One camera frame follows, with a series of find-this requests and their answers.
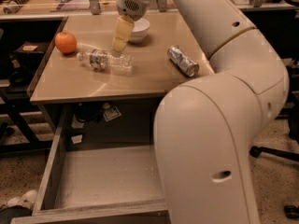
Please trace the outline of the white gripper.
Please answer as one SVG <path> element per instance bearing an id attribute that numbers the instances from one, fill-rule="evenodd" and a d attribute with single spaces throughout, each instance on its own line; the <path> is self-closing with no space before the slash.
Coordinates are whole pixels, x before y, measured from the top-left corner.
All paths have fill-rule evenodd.
<path id="1" fill-rule="evenodd" d="M 112 49 L 122 53 L 135 27 L 134 21 L 146 14 L 150 0 L 116 0 L 116 4 L 121 16 L 116 21 Z"/>

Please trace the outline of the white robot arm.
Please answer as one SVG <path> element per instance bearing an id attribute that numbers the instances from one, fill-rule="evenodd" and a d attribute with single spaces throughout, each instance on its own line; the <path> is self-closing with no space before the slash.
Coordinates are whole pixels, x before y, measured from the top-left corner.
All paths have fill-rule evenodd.
<path id="1" fill-rule="evenodd" d="M 229 0 L 173 0 L 212 67 L 160 102 L 154 148 L 171 224 L 260 224 L 249 145 L 284 106 L 289 77 Z"/>

